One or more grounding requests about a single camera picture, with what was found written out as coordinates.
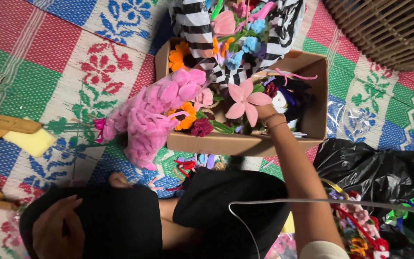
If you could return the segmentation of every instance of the pink ribbon bow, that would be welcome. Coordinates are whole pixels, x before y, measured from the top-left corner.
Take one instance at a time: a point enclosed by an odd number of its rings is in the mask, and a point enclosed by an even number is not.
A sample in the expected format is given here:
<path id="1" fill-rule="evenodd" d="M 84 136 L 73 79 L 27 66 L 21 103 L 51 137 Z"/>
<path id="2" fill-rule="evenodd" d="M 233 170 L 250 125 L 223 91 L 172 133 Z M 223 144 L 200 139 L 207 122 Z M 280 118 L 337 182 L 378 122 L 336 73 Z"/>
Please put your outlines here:
<path id="1" fill-rule="evenodd" d="M 95 139 L 95 142 L 102 144 L 102 142 L 103 142 L 103 129 L 105 128 L 105 118 L 94 119 L 93 123 L 95 124 L 95 127 L 100 131 L 98 133 L 97 138 Z"/>

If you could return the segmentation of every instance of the gold ribbon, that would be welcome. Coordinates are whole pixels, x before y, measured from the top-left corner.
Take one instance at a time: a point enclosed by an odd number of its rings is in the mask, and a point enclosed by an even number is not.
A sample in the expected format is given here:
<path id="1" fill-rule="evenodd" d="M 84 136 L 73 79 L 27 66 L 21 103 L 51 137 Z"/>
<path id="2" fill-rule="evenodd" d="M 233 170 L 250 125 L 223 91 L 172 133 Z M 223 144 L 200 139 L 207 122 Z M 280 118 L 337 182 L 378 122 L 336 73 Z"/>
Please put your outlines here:
<path id="1" fill-rule="evenodd" d="M 341 189 L 338 185 L 336 185 L 334 182 L 332 182 L 331 180 L 327 180 L 324 178 L 321 178 L 321 181 L 330 185 L 333 189 L 335 189 L 337 192 L 341 193 L 342 196 L 344 196 L 346 198 L 346 200 L 349 200 L 349 194 L 347 194 L 345 191 L 343 191 L 343 189 Z"/>

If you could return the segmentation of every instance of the black and white striped plastic bag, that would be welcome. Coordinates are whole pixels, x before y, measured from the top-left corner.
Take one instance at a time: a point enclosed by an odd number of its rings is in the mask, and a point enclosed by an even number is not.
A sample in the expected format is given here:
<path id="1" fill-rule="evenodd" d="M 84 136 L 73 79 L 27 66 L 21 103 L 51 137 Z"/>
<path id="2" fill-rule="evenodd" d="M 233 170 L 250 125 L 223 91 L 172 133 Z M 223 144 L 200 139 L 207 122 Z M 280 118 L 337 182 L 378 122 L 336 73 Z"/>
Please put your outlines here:
<path id="1" fill-rule="evenodd" d="M 223 85 L 228 83 L 239 85 L 254 73 L 282 59 L 290 51 L 296 38 L 305 12 L 305 0 L 276 0 L 275 3 L 276 6 L 268 14 L 271 29 L 264 59 L 255 58 L 254 61 L 246 62 L 236 70 L 220 67 L 213 58 L 210 12 L 207 11 L 205 0 L 173 0 L 169 4 L 169 13 L 175 35 L 186 38 L 193 57 L 198 62 L 202 61 L 204 69 L 213 69 L 217 77 L 215 82 Z"/>

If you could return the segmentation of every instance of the finger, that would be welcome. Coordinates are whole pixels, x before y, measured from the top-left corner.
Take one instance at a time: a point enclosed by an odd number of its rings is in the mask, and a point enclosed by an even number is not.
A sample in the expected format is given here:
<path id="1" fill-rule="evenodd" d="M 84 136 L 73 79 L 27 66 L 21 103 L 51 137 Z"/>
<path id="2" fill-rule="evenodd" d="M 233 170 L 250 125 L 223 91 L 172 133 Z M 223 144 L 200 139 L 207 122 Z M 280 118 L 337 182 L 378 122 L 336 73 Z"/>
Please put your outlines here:
<path id="1" fill-rule="evenodd" d="M 82 198 L 64 205 L 59 211 L 57 211 L 57 213 L 53 215 L 53 217 L 50 220 L 49 227 L 54 231 L 60 229 L 59 234 L 61 235 L 63 220 L 66 218 L 67 215 L 74 213 L 73 209 L 77 208 L 77 206 L 79 206 L 81 203 Z"/>
<path id="2" fill-rule="evenodd" d="M 52 206 L 50 206 L 45 212 L 43 212 L 43 214 L 41 214 L 41 216 L 33 224 L 33 235 L 40 234 L 41 232 L 43 232 L 42 229 L 45 228 L 46 222 L 49 220 L 49 218 L 52 215 L 54 215 L 55 212 L 58 211 L 60 208 L 76 200 L 76 197 L 77 195 L 73 195 L 70 197 L 60 199 Z"/>
<path id="3" fill-rule="evenodd" d="M 66 215 L 65 223 L 68 226 L 70 232 L 70 239 L 74 241 L 83 241 L 84 230 L 82 228 L 81 220 L 79 219 L 78 215 L 74 212 Z"/>

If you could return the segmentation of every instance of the black plastic bag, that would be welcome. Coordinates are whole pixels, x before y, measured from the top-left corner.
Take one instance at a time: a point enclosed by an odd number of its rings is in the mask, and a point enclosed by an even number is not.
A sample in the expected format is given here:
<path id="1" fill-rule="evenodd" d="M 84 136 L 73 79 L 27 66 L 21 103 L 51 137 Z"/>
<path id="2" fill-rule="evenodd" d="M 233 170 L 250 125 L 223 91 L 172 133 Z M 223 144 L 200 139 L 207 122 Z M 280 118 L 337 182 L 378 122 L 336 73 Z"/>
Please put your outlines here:
<path id="1" fill-rule="evenodd" d="M 365 143 L 329 138 L 319 145 L 314 167 L 321 178 L 344 191 L 358 192 L 364 201 L 398 204 L 414 198 L 414 151 L 376 151 Z M 380 235 L 389 242 L 390 258 L 414 259 L 414 245 L 382 220 L 390 210 L 367 209 L 380 220 Z"/>

